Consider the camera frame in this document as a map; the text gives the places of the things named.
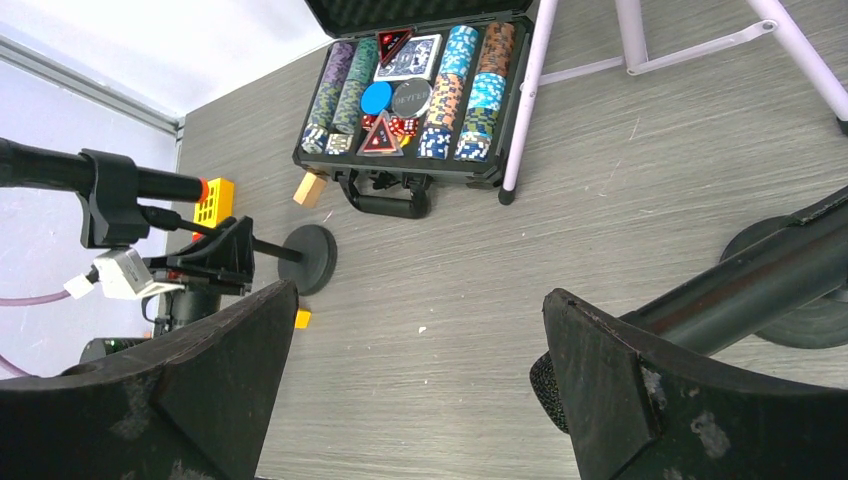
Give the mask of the small yellow block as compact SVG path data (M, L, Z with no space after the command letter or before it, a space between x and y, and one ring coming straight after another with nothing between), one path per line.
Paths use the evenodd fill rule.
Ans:
M295 328L306 329L311 321L312 312L305 309L298 309L295 316Z

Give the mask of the lilac tripod music stand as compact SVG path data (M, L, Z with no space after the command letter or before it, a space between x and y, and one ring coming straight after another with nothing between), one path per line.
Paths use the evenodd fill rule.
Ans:
M524 80L519 86L520 96L517 103L517 116L506 162L505 176L498 196L499 202L503 205L510 205L516 198L523 151L540 86L591 75L619 66L623 67L626 73L632 77L640 76L741 46L765 35L774 36L777 43L791 57L794 64L832 110L842 133L846 133L847 90L802 32L789 11L778 0L748 0L747 4L757 15L757 22L739 31L661 57L651 58L645 35L641 3L639 1L617 1L615 9L622 42L622 55L544 74L542 70L559 3L555 0L540 1L535 30L530 40Z

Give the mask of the blue round chip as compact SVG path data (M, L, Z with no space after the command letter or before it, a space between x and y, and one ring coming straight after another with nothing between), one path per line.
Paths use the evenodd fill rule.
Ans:
M390 106L393 87L390 82L378 81L370 84L362 93L360 108L364 114L379 115Z

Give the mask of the blue playing card deck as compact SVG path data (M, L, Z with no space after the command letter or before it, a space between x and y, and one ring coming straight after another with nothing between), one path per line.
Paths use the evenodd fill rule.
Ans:
M386 66L377 67L373 81L431 80L442 39L441 34L411 38Z

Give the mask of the black poker chip case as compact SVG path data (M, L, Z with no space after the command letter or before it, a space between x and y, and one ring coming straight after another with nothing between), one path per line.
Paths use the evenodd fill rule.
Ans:
M434 182L503 184L533 23L526 1L313 1L332 42L294 163L363 213L419 219Z

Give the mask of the yellow grid toy brick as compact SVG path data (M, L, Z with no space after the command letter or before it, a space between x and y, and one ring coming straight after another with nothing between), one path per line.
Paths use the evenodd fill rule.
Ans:
M225 178L206 182L206 196L195 204L193 222L214 228L233 214L235 184Z

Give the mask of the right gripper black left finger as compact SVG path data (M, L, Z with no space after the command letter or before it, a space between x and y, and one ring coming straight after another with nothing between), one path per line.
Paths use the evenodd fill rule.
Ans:
M54 377L1 384L5 479L251 479L294 333L278 281Z

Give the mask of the red triangle token upper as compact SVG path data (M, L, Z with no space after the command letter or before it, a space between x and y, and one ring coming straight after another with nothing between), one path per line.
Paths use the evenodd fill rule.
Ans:
M387 66L412 38L415 28L407 26L376 32L379 65Z

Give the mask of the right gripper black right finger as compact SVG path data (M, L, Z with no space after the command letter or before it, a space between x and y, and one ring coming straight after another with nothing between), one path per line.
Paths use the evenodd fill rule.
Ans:
M737 368L563 289L543 302L584 479L843 479L847 393Z

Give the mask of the silver dealer button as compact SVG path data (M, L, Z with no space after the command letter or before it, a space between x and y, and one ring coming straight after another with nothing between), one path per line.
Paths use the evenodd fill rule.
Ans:
M401 118L419 118L429 109L432 94L433 87L425 79L404 81L393 93L391 110Z

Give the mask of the red triangle token lower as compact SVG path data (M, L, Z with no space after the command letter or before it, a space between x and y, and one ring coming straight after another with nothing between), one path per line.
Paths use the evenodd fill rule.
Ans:
M374 121L365 139L357 150L362 157L401 157L404 155L400 140L391 131L390 115L382 111Z

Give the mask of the black microphone plain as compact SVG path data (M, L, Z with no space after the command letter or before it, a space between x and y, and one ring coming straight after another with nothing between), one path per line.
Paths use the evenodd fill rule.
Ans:
M783 217L759 242L645 306L611 316L716 360L717 352L847 284L846 191ZM549 349L530 378L549 418L569 435Z

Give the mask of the black round-base mic stand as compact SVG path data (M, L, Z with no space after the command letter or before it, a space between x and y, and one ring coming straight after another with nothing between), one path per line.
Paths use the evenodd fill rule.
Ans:
M725 247L722 262L771 235L784 217L756 222L739 232ZM847 344L847 284L799 307L758 331L771 343L798 349L828 349Z
M124 155L84 149L80 156L91 172L78 194L83 208L83 247L128 249L153 229L184 230L195 234L195 239L213 233L215 227L205 227L173 210L139 202L145 198L198 203L206 196L207 181L143 169ZM261 241L253 233L252 240L254 261L258 253L277 258L279 277L293 281L303 295L320 291L334 272L336 242L321 226L299 227L281 245Z

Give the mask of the small wooden block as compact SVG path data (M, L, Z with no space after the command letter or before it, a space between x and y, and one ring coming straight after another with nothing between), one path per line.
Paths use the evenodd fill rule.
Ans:
M322 174L306 172L293 195L293 201L304 208L315 208L328 184Z

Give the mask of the red triangle token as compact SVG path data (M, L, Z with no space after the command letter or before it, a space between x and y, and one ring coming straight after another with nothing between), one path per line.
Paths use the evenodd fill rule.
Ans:
M379 65L387 66L412 38L415 28L407 26L376 32Z
M400 140L391 131L390 115L382 111L374 121L365 139L357 150L362 157L401 157L404 155Z

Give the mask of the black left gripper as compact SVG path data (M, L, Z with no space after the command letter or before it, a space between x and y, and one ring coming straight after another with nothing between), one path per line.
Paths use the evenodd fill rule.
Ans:
M252 233L250 218L230 217L215 228L215 235L170 254L147 257L145 266L155 280L244 295L252 289L255 272Z

